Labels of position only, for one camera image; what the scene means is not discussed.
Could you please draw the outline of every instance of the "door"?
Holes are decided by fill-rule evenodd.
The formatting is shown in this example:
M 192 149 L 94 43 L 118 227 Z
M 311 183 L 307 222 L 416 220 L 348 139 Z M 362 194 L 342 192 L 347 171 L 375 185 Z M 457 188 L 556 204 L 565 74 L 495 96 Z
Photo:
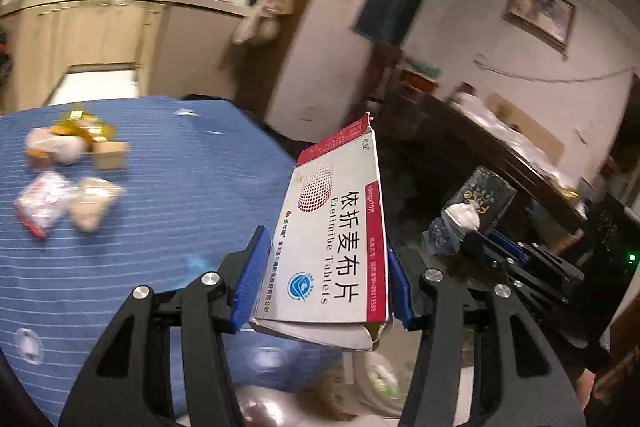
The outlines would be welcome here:
M 133 64 L 142 35 L 146 4 L 112 0 L 108 13 L 102 63 Z
M 67 66 L 102 64 L 109 0 L 78 1 L 69 9 L 66 38 Z
M 51 86 L 51 58 L 54 15 L 57 5 L 23 10 L 20 18 L 20 47 L 16 50 L 13 81 L 18 110 L 44 105 Z
M 149 4 L 146 7 L 146 20 L 142 26 L 142 43 L 138 51 L 136 69 L 138 70 L 138 88 L 140 96 L 148 95 L 149 79 L 154 61 L 154 50 L 159 37 L 160 23 L 164 4 Z

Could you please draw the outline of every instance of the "red stripe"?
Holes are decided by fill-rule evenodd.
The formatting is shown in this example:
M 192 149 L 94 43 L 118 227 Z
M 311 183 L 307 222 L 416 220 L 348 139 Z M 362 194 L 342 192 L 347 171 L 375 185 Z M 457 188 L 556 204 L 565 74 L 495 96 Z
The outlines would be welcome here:
M 311 160 L 327 154 L 329 151 L 337 149 L 340 145 L 344 145 L 358 136 L 365 134 L 369 128 L 369 113 L 365 113 L 362 118 L 348 125 L 344 129 L 341 129 L 335 134 L 332 134 L 329 138 L 325 138 L 319 141 L 315 145 L 312 145 L 308 149 L 303 150 L 298 157 L 296 167 L 300 167 L 305 163 L 309 163 Z
M 17 206 L 15 207 L 15 211 L 18 214 L 18 219 L 22 222 L 22 224 L 31 230 L 31 233 L 35 235 L 38 239 L 44 239 L 47 237 L 47 232 L 45 232 L 41 227 L 36 225 L 31 219 L 24 215 L 23 211 L 20 210 Z
M 386 320 L 386 284 L 380 183 L 370 183 L 364 193 L 367 205 L 367 322 L 382 322 Z

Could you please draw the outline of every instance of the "wooden cabinet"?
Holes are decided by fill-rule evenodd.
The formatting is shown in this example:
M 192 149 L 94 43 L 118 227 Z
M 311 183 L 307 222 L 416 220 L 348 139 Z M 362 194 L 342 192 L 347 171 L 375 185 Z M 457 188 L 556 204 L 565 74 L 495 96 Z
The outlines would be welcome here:
M 110 0 L 78 1 L 73 7 L 66 38 L 69 66 L 102 63 L 102 45 L 110 7 Z
M 164 4 L 149 4 L 146 7 L 145 23 L 142 26 L 142 38 L 136 57 L 136 69 L 138 70 L 138 89 L 140 95 L 149 94 L 149 80 L 154 63 L 154 52 L 157 48 L 156 41 L 164 13 Z
M 101 64 L 133 64 L 145 22 L 146 3 L 113 0 L 108 8 Z
M 12 82 L 19 110 L 40 107 L 49 97 L 56 5 L 23 10 Z
M 71 52 L 69 41 L 74 38 L 74 17 L 76 16 L 74 10 L 78 6 L 78 1 L 62 2 L 57 6 L 60 10 L 55 13 L 54 18 L 55 38 L 52 46 L 50 92 L 58 87 L 69 68 Z
M 114 64 L 135 65 L 143 96 L 199 93 L 233 100 L 230 38 L 240 20 L 142 0 L 70 0 L 14 12 L 0 20 L 10 29 L 14 58 L 0 109 L 40 107 L 70 70 Z
M 165 18 L 148 93 L 175 98 L 208 94 L 233 100 L 237 84 L 231 35 L 240 17 L 171 6 Z

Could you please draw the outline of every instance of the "framed picture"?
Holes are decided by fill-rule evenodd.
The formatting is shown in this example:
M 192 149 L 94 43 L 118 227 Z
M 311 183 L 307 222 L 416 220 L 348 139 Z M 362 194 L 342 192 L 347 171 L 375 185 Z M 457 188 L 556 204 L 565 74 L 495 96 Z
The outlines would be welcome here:
M 504 18 L 564 54 L 574 15 L 566 0 L 509 0 Z

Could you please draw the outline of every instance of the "doorway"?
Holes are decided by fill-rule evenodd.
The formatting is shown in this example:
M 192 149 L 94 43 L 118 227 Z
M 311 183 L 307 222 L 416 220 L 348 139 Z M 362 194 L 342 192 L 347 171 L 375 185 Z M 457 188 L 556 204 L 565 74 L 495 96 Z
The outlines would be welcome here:
M 626 111 L 602 175 L 607 190 L 640 215 L 640 78 L 635 74 Z

